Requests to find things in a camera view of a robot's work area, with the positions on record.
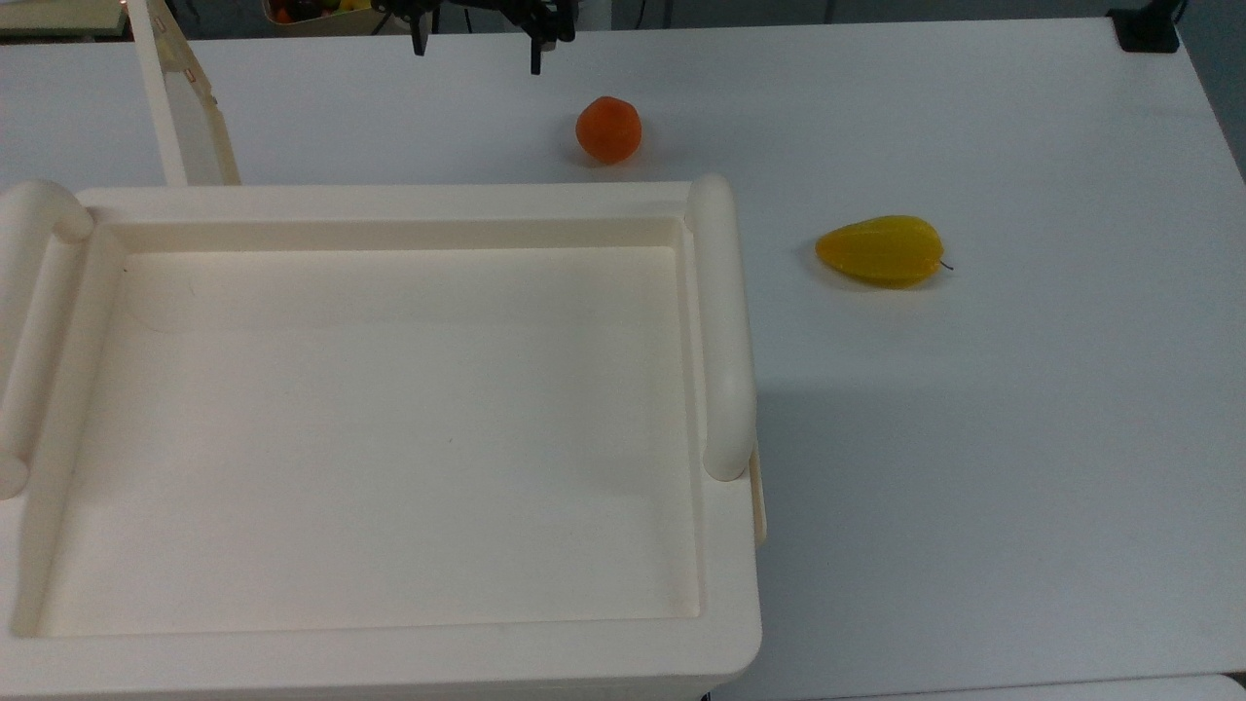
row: plastic tray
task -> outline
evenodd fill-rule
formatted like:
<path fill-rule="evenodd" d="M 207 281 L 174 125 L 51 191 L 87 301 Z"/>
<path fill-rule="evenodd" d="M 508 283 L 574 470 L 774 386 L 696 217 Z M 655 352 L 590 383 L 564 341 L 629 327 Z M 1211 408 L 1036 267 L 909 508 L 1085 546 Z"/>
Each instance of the plastic tray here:
<path fill-rule="evenodd" d="M 751 659 L 754 390 L 721 178 L 78 198 L 85 222 L 50 184 L 0 202 L 26 237 L 10 271 L 61 222 L 32 291 L 6 276 L 5 318 L 29 313 L 0 369 L 2 656 L 40 664 L 6 664 L 0 694 L 95 660 L 132 691 L 692 697 Z M 447 635 L 466 649 L 439 666 Z M 400 662 L 341 666 L 383 640 Z"/>

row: table surface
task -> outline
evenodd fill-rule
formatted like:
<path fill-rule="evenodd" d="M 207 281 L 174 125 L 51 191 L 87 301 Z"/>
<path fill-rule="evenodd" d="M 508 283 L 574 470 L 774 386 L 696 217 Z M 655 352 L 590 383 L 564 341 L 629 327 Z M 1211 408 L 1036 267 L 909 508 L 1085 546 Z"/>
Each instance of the table surface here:
<path fill-rule="evenodd" d="M 117 0 L 0 2 L 0 36 L 121 36 L 125 27 Z"/>
<path fill-rule="evenodd" d="M 770 542 L 716 701 L 1246 669 L 1246 187 L 1184 50 L 1106 20 L 194 45 L 244 182 L 739 197 Z M 158 184 L 132 45 L 0 47 L 0 186 Z M 572 125 L 630 100 L 640 151 Z M 820 268 L 915 213 L 954 271 Z"/>

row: orange fruit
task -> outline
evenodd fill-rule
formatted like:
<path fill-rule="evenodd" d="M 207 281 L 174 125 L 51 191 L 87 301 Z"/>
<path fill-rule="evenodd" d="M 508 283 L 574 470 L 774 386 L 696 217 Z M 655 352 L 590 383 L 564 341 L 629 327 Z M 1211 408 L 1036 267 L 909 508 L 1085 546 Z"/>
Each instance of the orange fruit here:
<path fill-rule="evenodd" d="M 640 115 L 618 97 L 598 97 L 576 120 L 576 139 L 598 161 L 618 163 L 640 146 Z"/>
<path fill-rule="evenodd" d="M 938 271 L 943 242 L 917 217 L 890 215 L 837 228 L 817 239 L 827 265 L 878 286 L 912 286 Z"/>

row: black cable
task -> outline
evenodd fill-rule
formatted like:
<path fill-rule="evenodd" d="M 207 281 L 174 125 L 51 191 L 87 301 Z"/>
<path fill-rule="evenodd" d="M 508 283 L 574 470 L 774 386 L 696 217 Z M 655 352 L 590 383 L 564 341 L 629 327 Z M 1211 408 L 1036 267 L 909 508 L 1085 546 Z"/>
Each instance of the black cable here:
<path fill-rule="evenodd" d="M 389 12 L 385 12 L 385 16 L 381 17 L 381 21 L 376 22 L 376 27 L 368 36 L 376 36 L 378 34 L 380 34 L 381 32 L 381 27 L 385 26 L 385 22 L 388 22 L 391 16 L 394 16 L 394 11 L 392 10 L 390 10 Z"/>

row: black clamp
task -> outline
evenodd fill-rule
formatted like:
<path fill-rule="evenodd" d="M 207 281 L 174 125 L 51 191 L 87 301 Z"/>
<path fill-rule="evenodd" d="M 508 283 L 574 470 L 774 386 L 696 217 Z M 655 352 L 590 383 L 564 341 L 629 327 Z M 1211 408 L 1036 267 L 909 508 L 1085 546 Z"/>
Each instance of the black clamp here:
<path fill-rule="evenodd" d="M 1120 47 L 1131 54 L 1176 54 L 1181 40 L 1176 36 L 1172 12 L 1177 5 L 1184 7 L 1184 2 L 1151 0 L 1141 10 L 1108 10 Z"/>
<path fill-rule="evenodd" d="M 549 51 L 558 41 L 576 39 L 574 0 L 376 0 L 373 9 L 411 25 L 411 47 L 424 56 L 429 45 L 429 27 L 424 15 L 434 12 L 442 1 L 464 7 L 496 10 L 506 21 L 523 30 L 532 39 L 532 75 L 541 75 L 541 52 Z"/>

